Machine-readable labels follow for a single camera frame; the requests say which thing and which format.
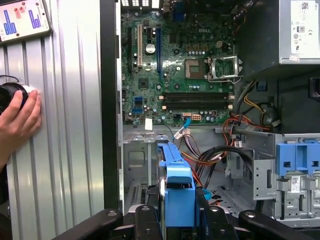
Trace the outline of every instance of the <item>hand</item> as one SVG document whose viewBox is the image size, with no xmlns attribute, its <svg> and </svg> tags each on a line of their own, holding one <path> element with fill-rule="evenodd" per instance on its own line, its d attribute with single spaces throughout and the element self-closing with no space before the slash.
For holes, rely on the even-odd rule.
<svg viewBox="0 0 320 240">
<path fill-rule="evenodd" d="M 0 115 L 0 172 L 10 155 L 19 149 L 41 126 L 41 100 L 33 90 L 19 111 L 23 95 L 17 91 Z"/>
</svg>

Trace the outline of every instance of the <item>black cylindrical object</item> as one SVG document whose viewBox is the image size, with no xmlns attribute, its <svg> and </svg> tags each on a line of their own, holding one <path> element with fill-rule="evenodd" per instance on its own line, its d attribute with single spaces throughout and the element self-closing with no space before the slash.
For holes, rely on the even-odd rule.
<svg viewBox="0 0 320 240">
<path fill-rule="evenodd" d="M 22 92 L 21 109 L 28 99 L 31 90 L 29 86 L 17 82 L 7 82 L 0 85 L 0 114 L 9 106 L 16 91 Z"/>
</svg>

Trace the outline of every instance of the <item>green circuit board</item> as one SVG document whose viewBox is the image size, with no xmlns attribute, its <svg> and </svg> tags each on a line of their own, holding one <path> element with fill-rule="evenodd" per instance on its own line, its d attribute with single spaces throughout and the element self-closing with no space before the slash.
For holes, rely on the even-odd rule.
<svg viewBox="0 0 320 240">
<path fill-rule="evenodd" d="M 143 29 L 140 61 L 142 64 L 137 65 L 141 29 Z M 161 29 L 160 71 L 157 67 L 156 29 Z M 204 63 L 207 57 L 233 54 L 232 32 L 230 16 L 197 15 L 183 22 L 174 22 L 170 17 L 163 17 L 158 12 L 123 13 L 121 15 L 123 123 L 139 125 L 144 124 L 145 118 L 152 118 L 155 124 L 181 124 L 185 116 L 193 115 L 196 117 L 192 118 L 191 124 L 223 123 L 229 117 L 227 107 L 166 109 L 163 106 L 162 95 L 163 92 L 232 94 L 234 91 L 232 83 L 208 82 L 204 77 L 209 71 L 209 66 Z M 195 61 L 198 61 L 198 66 L 194 66 Z M 232 73 L 231 61 L 216 63 L 217 76 Z M 135 112 L 136 98 L 142 100 L 142 112 Z"/>
</svg>

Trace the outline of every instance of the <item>ribbed metal panel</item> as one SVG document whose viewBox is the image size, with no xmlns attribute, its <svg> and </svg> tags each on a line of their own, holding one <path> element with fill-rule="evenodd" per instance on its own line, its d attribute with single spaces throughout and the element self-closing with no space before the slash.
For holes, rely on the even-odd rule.
<svg viewBox="0 0 320 240">
<path fill-rule="evenodd" d="M 7 165 L 14 240 L 51 239 L 104 208 L 99 0 L 46 4 L 52 36 L 0 48 L 1 73 L 42 99 L 40 132 Z"/>
</svg>

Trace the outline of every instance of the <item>blue sata port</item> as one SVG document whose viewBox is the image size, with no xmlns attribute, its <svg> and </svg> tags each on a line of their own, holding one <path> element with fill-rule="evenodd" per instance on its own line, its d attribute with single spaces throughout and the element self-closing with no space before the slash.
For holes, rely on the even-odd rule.
<svg viewBox="0 0 320 240">
<path fill-rule="evenodd" d="M 133 114 L 142 114 L 144 110 L 142 108 L 132 108 Z"/>
<path fill-rule="evenodd" d="M 144 100 L 144 98 L 142 96 L 136 96 L 134 98 L 134 104 L 142 104 L 143 100 Z"/>
</svg>

